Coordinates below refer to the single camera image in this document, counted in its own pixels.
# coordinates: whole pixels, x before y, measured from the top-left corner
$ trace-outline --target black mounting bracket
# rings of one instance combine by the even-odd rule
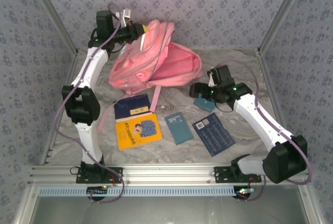
[[[216,183],[251,183],[251,182],[261,182],[261,176],[249,174],[244,175],[239,167],[238,161],[243,157],[248,156],[242,155],[231,161],[231,166],[229,167],[215,167],[214,175]]]
[[[215,182],[216,183],[251,183],[261,182],[261,176],[241,174],[235,177],[231,167],[215,167]]]
[[[99,163],[104,165],[103,157]],[[119,176],[123,176],[122,167],[109,167],[109,168],[117,172]],[[97,164],[86,164],[84,162],[81,162],[81,166],[76,175],[76,183],[121,184],[122,182],[118,176],[99,167]]]

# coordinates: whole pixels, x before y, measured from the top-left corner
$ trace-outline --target patterned wallpaper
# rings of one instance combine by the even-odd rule
[[[39,0],[0,3],[0,223],[12,223],[71,62]]]
[[[85,50],[96,11],[113,1],[134,20],[172,21],[173,41],[189,47],[258,46],[282,0],[52,0],[75,45]]]
[[[265,54],[288,128],[309,143],[314,185],[333,223],[333,0],[296,0]]]

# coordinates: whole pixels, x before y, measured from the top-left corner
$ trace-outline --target marble surface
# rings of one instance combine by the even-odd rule
[[[210,69],[218,63],[221,63],[223,60],[230,58],[242,60],[251,66],[258,76],[260,83],[260,103],[270,114],[274,116],[271,100],[268,96],[268,91],[254,50],[212,49],[195,50],[195,52],[201,57],[204,71]],[[83,64],[85,55],[86,54],[84,52],[80,53],[76,74]],[[111,57],[107,64],[103,67],[95,89],[96,97],[101,105],[101,114],[103,114],[105,109],[108,108],[115,100],[121,98],[124,94],[123,91],[113,89],[108,83],[108,74],[112,67],[114,58],[115,57]],[[240,64],[231,63],[229,68],[236,83],[245,82],[253,91],[255,91],[254,79],[245,67]],[[202,78],[196,80],[196,82],[197,81],[207,83],[208,78],[203,76]],[[98,134],[99,144],[104,154],[106,163],[229,163],[232,159],[243,154],[267,152],[259,136],[243,117],[236,112],[223,113],[215,108],[213,112],[215,112],[220,118],[224,127],[234,138],[236,144],[222,153],[211,157],[208,150],[201,142],[199,136],[191,126],[192,123],[204,118],[209,113],[195,106],[193,104],[194,99],[188,95],[188,92],[189,85],[183,87],[162,88],[156,114],[161,127],[163,139],[136,148],[122,151],[118,149],[114,129],[114,112],[112,109],[108,115],[103,132]],[[148,89],[143,93],[147,93],[151,99],[153,88]],[[227,104],[221,104],[219,107],[224,111],[230,110]],[[185,119],[187,120],[194,139],[175,145],[164,117],[179,111],[183,113]],[[74,124],[71,123],[70,119],[66,115],[62,118],[60,130],[72,137],[79,137]],[[79,164],[82,157],[82,151],[76,143],[58,136],[49,155],[49,164]]]

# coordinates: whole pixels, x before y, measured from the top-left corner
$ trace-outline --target navy blue card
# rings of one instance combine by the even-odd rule
[[[147,94],[124,98],[114,105],[116,120],[149,112],[150,102]]]
[[[176,144],[193,138],[182,112],[177,112],[164,118]]]
[[[215,156],[235,144],[215,113],[192,124],[211,156]]]

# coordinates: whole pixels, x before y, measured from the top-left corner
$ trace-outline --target book cover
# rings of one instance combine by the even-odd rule
[[[165,118],[166,124],[176,144],[180,144],[193,138],[182,112],[177,112]]]
[[[116,133],[120,150],[162,139],[156,114],[116,123]]]
[[[215,113],[192,124],[211,156],[215,156],[235,144]]]
[[[147,94],[124,98],[114,105],[116,122],[128,121],[139,115],[149,115],[150,102]]]

